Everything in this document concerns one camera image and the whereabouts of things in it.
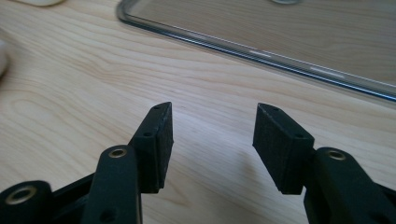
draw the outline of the screw hole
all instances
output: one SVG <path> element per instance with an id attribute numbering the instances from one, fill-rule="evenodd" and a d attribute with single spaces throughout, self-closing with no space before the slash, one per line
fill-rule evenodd
<path id="1" fill-rule="evenodd" d="M 103 223 L 113 222 L 117 218 L 117 210 L 115 209 L 108 209 L 102 212 L 99 219 Z"/>
<path id="2" fill-rule="evenodd" d="M 338 161 L 343 161 L 346 159 L 346 156 L 338 151 L 334 151 L 334 150 L 329 150 L 327 152 L 327 154 L 329 155 L 330 158 L 338 160 Z"/>
<path id="3" fill-rule="evenodd" d="M 117 148 L 112 150 L 110 153 L 108 153 L 108 156 L 111 158 L 119 158 L 125 155 L 126 155 L 126 150 L 123 148 Z"/>
<path id="4" fill-rule="evenodd" d="M 6 203 L 11 205 L 24 203 L 35 196 L 36 192 L 37 189 L 34 186 L 29 185 L 21 187 L 8 195 Z"/>
<path id="5" fill-rule="evenodd" d="M 382 224 L 388 224 L 390 223 L 389 218 L 387 218 L 385 215 L 382 214 L 371 214 L 370 217 L 376 222 L 376 223 L 382 223 Z"/>

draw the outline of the table surface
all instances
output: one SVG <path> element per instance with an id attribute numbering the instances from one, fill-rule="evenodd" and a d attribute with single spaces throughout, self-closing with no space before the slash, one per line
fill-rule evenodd
<path id="1" fill-rule="evenodd" d="M 143 196 L 145 223 L 307 222 L 303 196 L 279 193 L 251 145 L 258 102 L 396 189 L 395 105 L 126 27 L 116 4 L 1 2 L 11 65 L 0 78 L 0 190 L 91 174 L 168 101 L 175 144 L 165 188 Z"/>

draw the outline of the wooden table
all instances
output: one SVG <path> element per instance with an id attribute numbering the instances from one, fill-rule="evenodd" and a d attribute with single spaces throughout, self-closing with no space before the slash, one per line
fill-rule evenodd
<path id="1" fill-rule="evenodd" d="M 0 3 L 12 61 L 0 79 L 0 190 L 35 179 L 56 190 L 94 172 L 167 101 L 175 144 L 165 189 L 143 196 L 145 223 L 307 222 L 303 196 L 280 194 L 251 146 L 258 102 L 396 189 L 395 105 L 126 27 L 116 4 Z"/>

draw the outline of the light wood desk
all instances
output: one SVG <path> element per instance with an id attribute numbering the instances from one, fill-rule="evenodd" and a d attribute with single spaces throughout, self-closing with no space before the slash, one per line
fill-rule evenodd
<path id="1" fill-rule="evenodd" d="M 351 153 L 396 189 L 396 110 L 333 88 L 127 29 L 114 1 L 0 3 L 12 65 L 0 79 L 0 190 L 56 190 L 126 144 L 149 109 L 171 101 L 175 144 L 145 223 L 306 223 L 303 196 L 281 195 L 251 146 L 258 102 Z"/>

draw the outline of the white object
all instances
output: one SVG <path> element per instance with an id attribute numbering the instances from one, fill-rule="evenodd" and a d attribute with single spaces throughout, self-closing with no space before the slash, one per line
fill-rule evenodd
<path id="1" fill-rule="evenodd" d="M 14 1 L 26 3 L 37 7 L 47 7 L 58 4 L 63 0 L 14 0 Z"/>
<path id="2" fill-rule="evenodd" d="M 0 40 L 0 76 L 2 76 L 6 71 L 7 65 L 6 43 L 3 40 Z"/>

